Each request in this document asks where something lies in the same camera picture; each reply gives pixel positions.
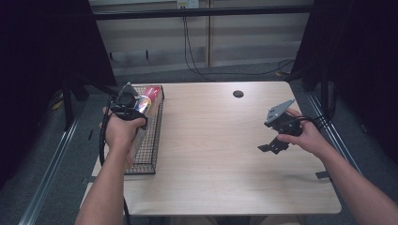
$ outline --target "black cable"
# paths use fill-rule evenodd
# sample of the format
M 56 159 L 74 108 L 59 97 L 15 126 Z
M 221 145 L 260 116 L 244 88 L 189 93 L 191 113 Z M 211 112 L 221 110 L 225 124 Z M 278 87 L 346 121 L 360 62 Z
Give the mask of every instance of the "black cable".
M 108 122 L 111 118 L 111 115 L 115 112 L 111 112 L 111 114 L 109 114 L 109 110 L 110 110 L 110 106 L 111 106 L 111 102 L 115 99 L 115 96 L 109 96 L 108 99 L 108 103 L 106 106 L 106 110 L 105 110 L 105 114 L 103 115 L 102 118 L 102 126 L 100 129 L 100 133 L 99 133 L 99 163 L 100 166 L 103 166 L 103 163 L 105 162 L 105 153 L 104 153 L 104 149 L 105 149 L 105 137 L 106 137 L 106 128 L 108 127 Z M 131 221 L 130 221 L 130 212 L 129 212 L 129 208 L 127 206 L 126 203 L 126 199 L 123 197 L 123 209 L 124 209 L 124 213 L 125 213 L 125 220 L 127 225 L 131 225 Z
M 193 55 L 192 55 L 192 50 L 191 50 L 191 42 L 190 42 L 190 36 L 189 36 L 188 24 L 187 24 L 187 18 L 186 17 L 183 17 L 183 22 L 184 22 L 184 47 L 185 47 L 184 55 L 185 55 L 185 62 L 187 64 L 187 67 L 188 67 L 188 69 L 191 72 L 200 75 L 202 78 L 204 78 L 204 79 L 206 79 L 208 81 L 216 82 L 216 81 L 214 81 L 212 79 L 209 79 L 209 78 L 205 77 L 205 75 L 246 75 L 246 76 L 266 75 L 266 74 L 269 74 L 269 73 L 272 73 L 272 72 L 279 71 L 281 68 L 284 68 L 287 65 L 289 65 L 289 64 L 291 64 L 291 63 L 293 63 L 295 61 L 293 59 L 291 59 L 291 60 L 283 60 L 283 61 L 279 62 L 277 68 L 275 68 L 273 70 L 270 70 L 270 71 L 267 71 L 267 72 L 261 72 L 261 73 L 235 73 L 235 72 L 230 72 L 230 73 L 228 73 L 228 72 L 207 72 L 207 73 L 203 73 L 203 72 L 200 72 L 199 69 L 197 68 L 196 64 L 195 64 L 195 61 L 193 60 Z M 188 63 L 188 59 L 187 59 L 187 40 L 188 40 L 191 60 L 192 60 L 194 69 L 190 67 L 190 65 Z M 280 66 L 280 64 L 282 62 L 285 62 L 285 61 L 288 61 L 288 62 L 285 63 L 284 65 Z
M 289 120 L 289 121 L 287 121 L 287 122 L 284 122 L 284 123 L 280 124 L 279 127 L 283 128 L 284 126 L 288 126 L 288 125 L 290 125 L 290 124 L 294 124 L 296 121 L 299 121 L 299 122 L 301 122 L 301 121 L 309 121 L 309 122 L 313 123 L 314 126 L 315 126 L 318 130 L 320 129 L 319 125 L 318 125 L 317 122 L 316 122 L 316 118 L 313 119 L 313 118 L 311 118 L 311 117 L 309 117 L 309 116 L 305 116 L 305 115 L 296 116 L 294 119 Z
M 336 112 L 336 102 L 337 102 L 337 96 L 339 95 L 339 92 L 336 88 L 335 85 L 333 85 L 333 94 L 332 94 L 332 99 L 330 106 L 328 107 L 328 110 L 324 112 L 322 115 L 318 116 L 317 119 L 320 119 L 321 125 L 320 128 L 324 128 L 331 122 L 331 118 Z

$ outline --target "hole in table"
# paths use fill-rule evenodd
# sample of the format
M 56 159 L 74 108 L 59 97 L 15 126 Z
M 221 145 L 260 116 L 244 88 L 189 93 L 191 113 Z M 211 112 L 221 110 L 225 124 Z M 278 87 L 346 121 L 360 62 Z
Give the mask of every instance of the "hole in table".
M 242 98 L 244 96 L 243 92 L 239 90 L 232 93 L 232 95 L 234 95 L 235 98 Z

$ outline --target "hand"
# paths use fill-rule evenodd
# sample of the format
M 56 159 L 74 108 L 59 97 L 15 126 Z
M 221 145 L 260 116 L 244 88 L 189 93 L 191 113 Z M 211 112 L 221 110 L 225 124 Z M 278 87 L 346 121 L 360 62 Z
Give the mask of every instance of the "hand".
M 297 117 L 301 114 L 295 110 L 287 109 L 287 113 Z M 322 137 L 318 129 L 310 121 L 301 121 L 303 132 L 300 136 L 295 137 L 286 134 L 279 134 L 278 140 L 285 143 L 299 145 L 307 152 L 313 153 L 316 157 L 320 157 L 326 148 L 331 147 L 330 144 Z
M 132 141 L 134 140 L 135 132 L 138 127 L 145 124 L 144 118 L 138 118 L 131 121 L 124 121 L 118 118 L 114 113 L 109 118 L 108 125 L 106 128 L 105 140 L 110 149 L 121 148 L 126 149 L 126 154 L 130 149 Z

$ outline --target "finger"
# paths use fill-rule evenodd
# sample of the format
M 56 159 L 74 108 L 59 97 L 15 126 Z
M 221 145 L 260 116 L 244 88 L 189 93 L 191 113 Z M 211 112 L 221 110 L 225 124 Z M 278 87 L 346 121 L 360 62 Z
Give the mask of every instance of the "finger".
M 286 112 L 289 113 L 289 114 L 291 114 L 291 115 L 293 115 L 293 116 L 295 116 L 295 117 L 301 116 L 301 113 L 300 113 L 300 112 L 295 111 L 295 110 L 293 110 L 293 109 L 291 109 L 291 108 L 287 108 Z
M 286 135 L 286 134 L 278 134 L 277 139 L 284 143 L 292 143 L 299 144 L 299 137 Z
M 144 118 L 138 118 L 138 119 L 129 121 L 129 123 L 130 123 L 130 125 L 132 127 L 137 128 L 137 127 L 143 126 L 145 124 L 145 119 Z

